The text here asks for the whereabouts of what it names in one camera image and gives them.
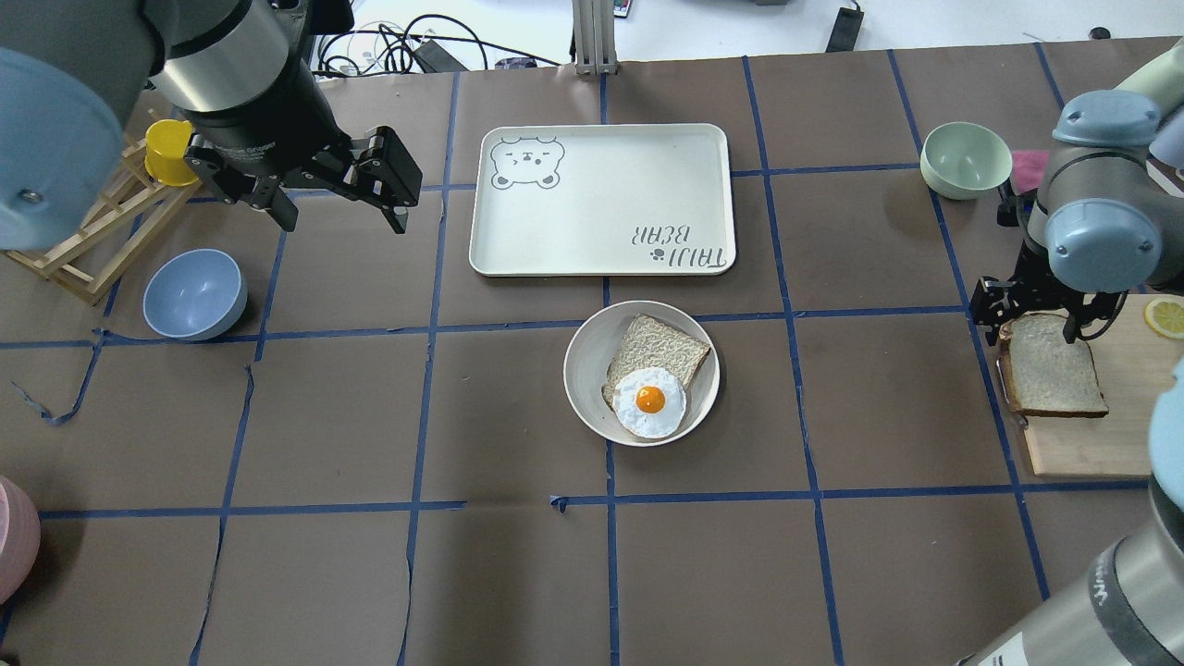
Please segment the white tray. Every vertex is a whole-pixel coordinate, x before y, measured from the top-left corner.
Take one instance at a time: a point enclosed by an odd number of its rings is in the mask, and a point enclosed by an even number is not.
[[[714,124],[502,127],[481,143],[482,275],[718,275],[735,256]]]

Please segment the bread slice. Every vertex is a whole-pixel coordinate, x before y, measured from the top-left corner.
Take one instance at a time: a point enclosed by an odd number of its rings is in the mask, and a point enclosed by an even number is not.
[[[617,383],[643,367],[665,369],[686,390],[710,350],[707,342],[652,316],[639,314],[629,324],[617,353],[609,363],[609,380],[600,388],[600,395],[611,408],[612,390]]]
[[[1028,313],[999,332],[999,371],[1011,411],[1098,418],[1109,408],[1098,386],[1089,344],[1064,342],[1066,318]]]

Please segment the light blue joint cap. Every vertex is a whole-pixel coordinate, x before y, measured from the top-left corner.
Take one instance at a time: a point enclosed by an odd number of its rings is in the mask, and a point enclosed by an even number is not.
[[[1094,90],[1061,110],[1053,139],[1076,146],[1150,146],[1163,115],[1148,97],[1130,90]]]
[[[0,250],[78,230],[123,149],[110,107],[64,71],[0,47]]]
[[[1151,473],[1184,511],[1184,359],[1172,371],[1176,388],[1159,396],[1151,415]]]
[[[1083,294],[1117,294],[1156,270],[1163,236],[1147,216],[1114,199],[1079,199],[1048,218],[1044,246],[1053,275]]]

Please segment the bear drawing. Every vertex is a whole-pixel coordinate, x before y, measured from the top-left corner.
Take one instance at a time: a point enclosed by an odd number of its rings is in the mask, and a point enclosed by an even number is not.
[[[543,190],[559,185],[559,160],[564,145],[555,139],[501,140],[489,153],[494,161],[494,187],[534,182]]]

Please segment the white floor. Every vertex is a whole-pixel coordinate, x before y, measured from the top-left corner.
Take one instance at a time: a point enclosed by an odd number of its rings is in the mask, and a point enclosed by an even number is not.
[[[1114,37],[1184,34],[1184,0],[862,0],[866,15],[857,50],[916,49],[974,44],[1073,41],[1088,39],[1094,26]],[[758,6],[753,0],[633,0],[617,19],[622,60],[665,60],[821,52],[839,7],[850,0],[789,0]],[[354,0],[356,26],[390,21],[405,26],[424,13],[451,15],[482,40],[568,62],[572,7],[566,0]],[[414,32],[465,33],[445,21],[425,20]],[[339,43],[345,46],[345,40]],[[448,44],[470,69],[481,68],[476,46]],[[358,37],[346,53],[365,64],[363,53],[381,50]],[[506,57],[490,52],[490,63]]]

